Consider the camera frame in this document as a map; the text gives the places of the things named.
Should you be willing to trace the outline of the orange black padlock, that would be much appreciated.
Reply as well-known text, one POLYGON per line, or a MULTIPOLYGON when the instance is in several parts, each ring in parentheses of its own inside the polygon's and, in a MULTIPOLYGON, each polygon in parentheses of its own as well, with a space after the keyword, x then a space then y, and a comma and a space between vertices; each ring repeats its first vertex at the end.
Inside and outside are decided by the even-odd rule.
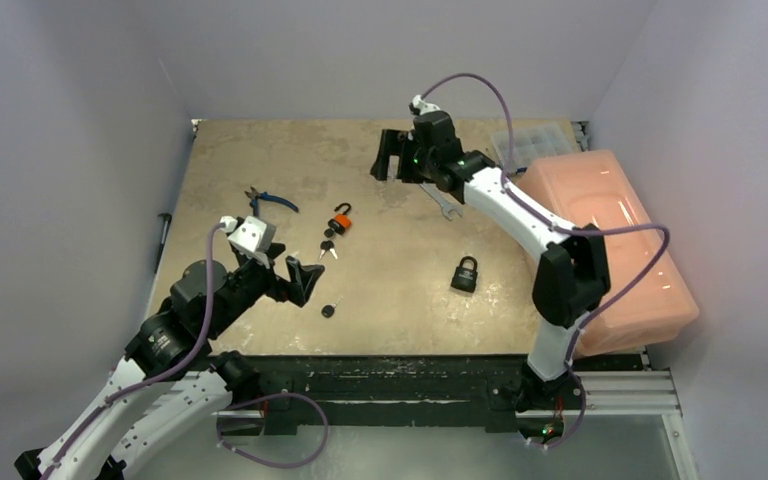
POLYGON ((352 205, 348 202, 343 202, 334 208, 334 217, 327 222, 328 228, 337 235, 343 235, 352 226, 352 221, 349 218, 349 212, 352 209, 352 205))

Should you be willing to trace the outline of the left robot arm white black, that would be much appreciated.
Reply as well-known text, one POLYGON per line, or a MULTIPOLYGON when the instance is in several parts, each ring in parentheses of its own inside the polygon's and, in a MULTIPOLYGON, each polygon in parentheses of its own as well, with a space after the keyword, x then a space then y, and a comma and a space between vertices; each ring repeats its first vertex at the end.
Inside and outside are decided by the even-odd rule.
POLYGON ((157 313, 124 349, 90 406, 51 445, 14 462, 23 479, 131 479, 208 416, 267 403, 261 375, 237 351, 213 355, 217 338, 263 297, 298 307, 325 271, 289 256, 289 278, 243 254, 234 271, 212 257, 185 269, 157 313))

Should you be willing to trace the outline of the black key bunch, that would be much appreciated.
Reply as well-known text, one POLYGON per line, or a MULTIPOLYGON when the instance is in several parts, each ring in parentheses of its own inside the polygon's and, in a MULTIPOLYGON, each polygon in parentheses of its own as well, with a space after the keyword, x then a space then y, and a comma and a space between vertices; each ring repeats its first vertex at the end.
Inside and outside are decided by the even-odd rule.
POLYGON ((321 261, 326 255, 330 255, 333 259, 338 259, 339 256, 336 252, 334 237, 336 232, 332 228, 327 228, 324 232, 324 239, 320 242, 320 253, 318 260, 321 261))

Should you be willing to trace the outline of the single black key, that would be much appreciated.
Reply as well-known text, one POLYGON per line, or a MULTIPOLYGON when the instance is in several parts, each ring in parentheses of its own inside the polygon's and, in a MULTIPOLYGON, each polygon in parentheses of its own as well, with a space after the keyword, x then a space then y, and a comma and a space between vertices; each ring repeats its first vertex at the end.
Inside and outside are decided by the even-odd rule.
POLYGON ((336 309, 341 301, 342 299, 338 299, 334 303, 324 305, 321 309, 321 315, 324 318, 331 318, 335 314, 336 309))

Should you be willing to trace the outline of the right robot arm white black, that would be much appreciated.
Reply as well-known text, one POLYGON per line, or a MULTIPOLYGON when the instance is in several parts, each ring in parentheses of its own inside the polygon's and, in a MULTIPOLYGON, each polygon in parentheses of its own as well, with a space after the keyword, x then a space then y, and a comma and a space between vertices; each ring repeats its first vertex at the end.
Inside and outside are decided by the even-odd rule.
POLYGON ((568 372, 575 333, 611 287, 601 231, 553 214, 509 182, 487 155, 465 150, 444 111, 416 116, 407 131, 383 130, 371 175, 386 180, 392 159, 398 180, 432 183, 476 209, 535 262, 532 301, 541 321, 527 359, 532 373, 522 379, 521 392, 533 406, 548 405, 560 394, 559 378, 568 372))

